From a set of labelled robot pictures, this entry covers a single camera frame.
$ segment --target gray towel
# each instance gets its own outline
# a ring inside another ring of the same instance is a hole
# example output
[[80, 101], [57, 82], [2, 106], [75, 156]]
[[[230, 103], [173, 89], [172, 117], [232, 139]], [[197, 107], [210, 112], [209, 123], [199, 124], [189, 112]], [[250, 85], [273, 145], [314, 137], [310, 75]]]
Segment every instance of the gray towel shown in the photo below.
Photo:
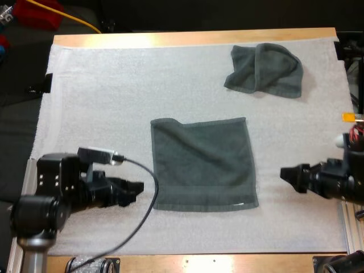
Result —
[[245, 118], [181, 124], [151, 121], [155, 209], [224, 212], [258, 206]]
[[278, 44], [263, 43], [254, 47], [235, 45], [231, 51], [234, 73], [224, 86], [239, 92], [263, 91], [286, 97], [301, 97], [303, 68], [301, 61]]

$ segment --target table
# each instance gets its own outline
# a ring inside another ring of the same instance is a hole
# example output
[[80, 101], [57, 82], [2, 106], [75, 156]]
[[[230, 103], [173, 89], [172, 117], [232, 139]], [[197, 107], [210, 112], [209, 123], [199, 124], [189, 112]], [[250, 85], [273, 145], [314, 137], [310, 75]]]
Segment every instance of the table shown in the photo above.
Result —
[[[170, 32], [145, 34], [59, 35], [53, 44], [87, 48], [151, 48], [300, 40], [336, 36], [334, 28], [293, 28], [282, 30], [243, 30], [208, 32]], [[119, 256], [121, 272], [197, 273], [197, 272], [313, 272], [312, 256], [331, 254], [219, 254]], [[49, 257], [48, 272], [63, 273], [70, 257]]]

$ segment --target white towel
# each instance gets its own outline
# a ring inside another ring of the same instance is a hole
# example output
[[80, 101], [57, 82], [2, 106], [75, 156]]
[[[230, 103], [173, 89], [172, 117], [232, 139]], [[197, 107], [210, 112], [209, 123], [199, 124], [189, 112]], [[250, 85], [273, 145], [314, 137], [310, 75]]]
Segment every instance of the white towel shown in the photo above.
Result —
[[[281, 167], [342, 158], [334, 139], [347, 131], [341, 113], [352, 105], [344, 64], [333, 38], [277, 42], [304, 68], [302, 97], [244, 94], [224, 88], [233, 71], [232, 45], [153, 49], [83, 49], [54, 45], [51, 94], [40, 110], [32, 157], [112, 148], [152, 168], [150, 120], [181, 123], [246, 117], [260, 206], [223, 213], [153, 210], [118, 254], [345, 251], [337, 201], [300, 195], [279, 178]], [[145, 213], [153, 193], [143, 170], [97, 166], [109, 176], [144, 181], [127, 208], [71, 215], [54, 255], [91, 255], [123, 240]]]

